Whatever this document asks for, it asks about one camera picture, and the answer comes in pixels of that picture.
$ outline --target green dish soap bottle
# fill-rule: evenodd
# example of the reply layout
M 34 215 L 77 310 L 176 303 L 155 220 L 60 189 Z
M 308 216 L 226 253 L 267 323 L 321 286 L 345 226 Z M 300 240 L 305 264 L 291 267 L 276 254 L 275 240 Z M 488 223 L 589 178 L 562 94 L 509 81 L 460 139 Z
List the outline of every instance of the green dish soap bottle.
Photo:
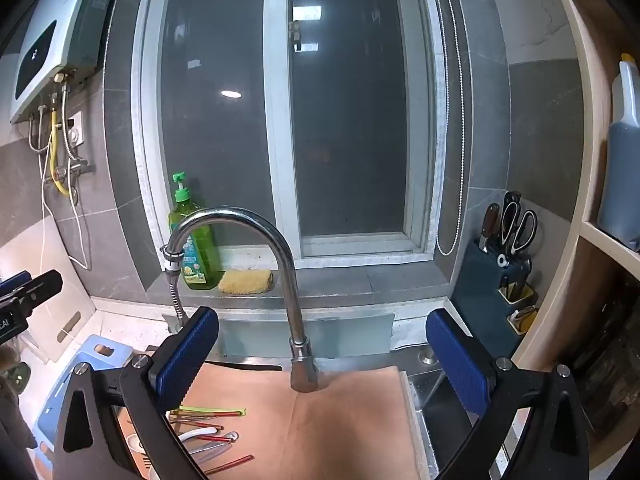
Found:
M 171 231 L 178 223 L 198 209 L 202 209 L 193 200 L 188 187 L 184 187 L 185 174 L 175 173 L 174 182 L 178 183 L 175 190 L 176 206 L 169 213 Z M 193 231 L 184 245 L 184 259 L 182 260 L 182 276 L 189 288 L 209 290 L 215 287 L 225 273 L 220 264 L 220 256 L 213 239 L 211 226 L 205 225 Z

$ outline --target glass panel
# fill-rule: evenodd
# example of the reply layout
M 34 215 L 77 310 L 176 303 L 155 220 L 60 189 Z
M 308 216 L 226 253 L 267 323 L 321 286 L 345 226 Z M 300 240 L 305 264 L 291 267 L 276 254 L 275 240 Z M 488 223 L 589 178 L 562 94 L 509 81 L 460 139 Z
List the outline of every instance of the glass panel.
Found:
M 264 118 L 263 0 L 168 0 L 161 61 L 167 178 L 185 171 L 203 206 L 245 207 L 275 223 Z M 221 245 L 260 243 L 216 226 Z
M 401 232 L 407 120 L 397 1 L 292 0 L 292 17 L 302 235 Z

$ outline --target utensil holder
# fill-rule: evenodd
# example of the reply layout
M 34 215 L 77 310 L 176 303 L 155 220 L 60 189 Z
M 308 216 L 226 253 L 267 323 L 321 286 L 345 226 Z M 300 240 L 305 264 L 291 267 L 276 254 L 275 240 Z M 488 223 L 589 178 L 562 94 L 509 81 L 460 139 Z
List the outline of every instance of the utensil holder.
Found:
M 497 256 L 491 245 L 489 251 L 483 253 L 477 241 L 469 242 L 451 303 L 472 335 L 494 358 L 512 357 L 523 335 L 514 331 L 507 317 L 515 310 L 535 304 L 538 295 L 526 285 L 518 301 L 508 301 L 500 293 L 500 278 L 504 274 L 514 278 L 519 272 L 520 260 L 516 257 L 507 267 L 500 268 Z

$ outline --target faucet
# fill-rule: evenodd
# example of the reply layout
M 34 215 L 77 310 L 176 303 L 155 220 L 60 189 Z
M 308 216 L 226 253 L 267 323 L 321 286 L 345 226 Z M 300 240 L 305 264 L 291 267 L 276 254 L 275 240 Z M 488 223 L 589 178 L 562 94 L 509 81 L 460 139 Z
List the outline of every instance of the faucet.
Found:
M 318 369 L 311 353 L 311 343 L 305 335 L 305 327 L 302 323 L 302 311 L 298 300 L 298 283 L 296 281 L 296 268 L 293 264 L 293 255 L 289 244 L 265 218 L 260 215 L 238 207 L 199 209 L 185 217 L 172 231 L 167 245 L 162 247 L 164 255 L 164 274 L 169 283 L 172 303 L 178 317 L 180 327 L 183 327 L 187 315 L 180 302 L 178 294 L 178 279 L 180 277 L 180 264 L 184 258 L 184 244 L 189 234 L 195 229 L 208 224 L 229 222 L 231 224 L 245 225 L 256 231 L 267 242 L 273 251 L 280 271 L 282 290 L 284 294 L 284 306 L 287 311 L 287 320 L 291 337 L 291 387 L 297 392 L 313 392 L 318 388 Z

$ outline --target window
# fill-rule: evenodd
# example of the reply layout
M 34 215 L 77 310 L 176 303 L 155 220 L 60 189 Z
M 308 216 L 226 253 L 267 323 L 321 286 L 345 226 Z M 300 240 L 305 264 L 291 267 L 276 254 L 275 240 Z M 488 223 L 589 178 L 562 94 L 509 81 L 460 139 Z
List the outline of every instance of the window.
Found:
M 276 224 L 297 267 L 431 260 L 427 22 L 425 0 L 143 0 L 132 115 L 155 243 L 185 171 L 201 205 Z M 274 268 L 250 232 L 215 234 L 228 266 Z

